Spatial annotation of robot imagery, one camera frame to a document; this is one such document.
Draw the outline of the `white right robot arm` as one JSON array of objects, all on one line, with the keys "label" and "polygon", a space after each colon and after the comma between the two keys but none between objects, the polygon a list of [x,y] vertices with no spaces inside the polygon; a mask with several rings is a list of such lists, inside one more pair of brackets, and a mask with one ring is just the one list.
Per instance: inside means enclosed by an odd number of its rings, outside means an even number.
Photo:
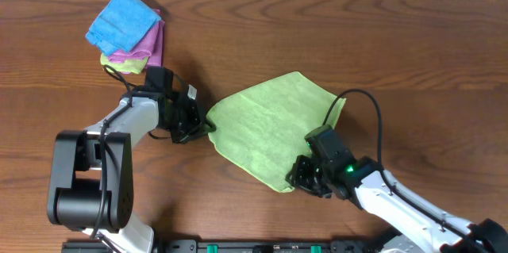
[{"label": "white right robot arm", "polygon": [[368,157],[300,155],[287,181],[310,195],[350,201],[385,220],[424,252],[507,251],[507,230],[500,224],[491,219],[474,224],[437,208]]}]

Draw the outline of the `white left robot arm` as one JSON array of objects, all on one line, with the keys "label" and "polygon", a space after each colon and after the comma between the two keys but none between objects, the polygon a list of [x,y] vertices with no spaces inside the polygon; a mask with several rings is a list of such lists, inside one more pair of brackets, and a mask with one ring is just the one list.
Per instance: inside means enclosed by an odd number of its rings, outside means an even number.
[{"label": "white left robot arm", "polygon": [[118,107],[84,130],[65,130],[55,139],[47,217],[82,232],[111,252],[173,252],[133,211],[133,149],[155,129],[185,144],[214,132],[194,95],[125,94]]}]

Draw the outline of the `light green microfiber cloth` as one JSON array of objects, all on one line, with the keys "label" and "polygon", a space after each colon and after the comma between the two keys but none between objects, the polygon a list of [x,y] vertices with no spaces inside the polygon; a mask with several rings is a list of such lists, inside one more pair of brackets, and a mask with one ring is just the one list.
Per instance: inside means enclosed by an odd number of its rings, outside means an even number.
[{"label": "light green microfiber cloth", "polygon": [[277,193],[294,190],[286,180],[296,158],[310,154],[304,136],[323,122],[335,126],[346,100],[336,98],[298,71],[251,86],[220,100],[206,118],[217,152]]}]

